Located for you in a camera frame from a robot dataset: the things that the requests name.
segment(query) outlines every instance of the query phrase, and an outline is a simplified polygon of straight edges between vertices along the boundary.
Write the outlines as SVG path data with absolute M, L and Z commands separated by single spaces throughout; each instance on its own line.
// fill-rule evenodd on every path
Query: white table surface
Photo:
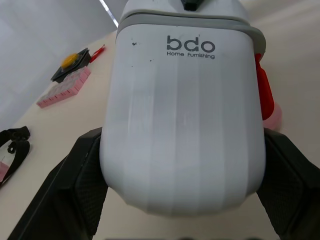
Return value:
M 262 66 L 269 76 L 274 98 L 283 110 L 281 131 L 318 167 L 320 14 L 316 13 L 320 12 L 319 6 L 302 6 L 302 10 L 311 11 L 312 15 L 284 12 L 253 24 L 267 39 Z M 32 149 L 0 190 L 1 240 L 10 235 L 48 173 L 70 152 L 77 138 L 103 125 L 115 36 L 113 33 L 88 46 L 97 50 L 106 44 L 107 51 L 89 66 L 92 74 L 77 96 L 45 109 L 34 104 L 15 124 L 15 127 L 29 127 Z M 278 239 L 256 194 L 240 208 L 216 216 L 164 218 L 127 206 L 110 188 L 94 239 L 186 236 L 199 240 Z

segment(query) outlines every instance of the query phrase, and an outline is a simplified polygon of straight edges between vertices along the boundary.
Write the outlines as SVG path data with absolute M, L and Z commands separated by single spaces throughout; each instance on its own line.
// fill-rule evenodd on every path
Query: black strap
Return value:
M 266 168 L 257 191 L 281 240 L 320 239 L 320 169 L 283 134 L 264 130 Z
M 26 126 L 0 132 L 0 147 L 11 140 L 12 142 L 7 151 L 10 154 L 15 153 L 13 162 L 5 174 L 3 181 L 0 182 L 0 186 L 20 167 L 27 157 L 30 150 L 30 143 L 28 142 L 29 137 L 30 132 Z

